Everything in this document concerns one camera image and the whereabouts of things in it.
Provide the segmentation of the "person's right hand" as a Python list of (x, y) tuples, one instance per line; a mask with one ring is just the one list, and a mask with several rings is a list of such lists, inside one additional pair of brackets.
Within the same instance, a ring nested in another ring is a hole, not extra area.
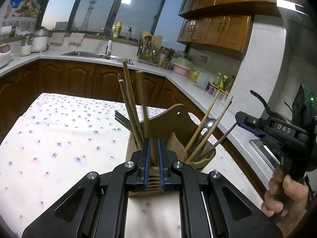
[(308, 186), (293, 180), (281, 166), (274, 170), (261, 210), (269, 218), (280, 215), (277, 226), (283, 237), (288, 237), (304, 217), (308, 193)]

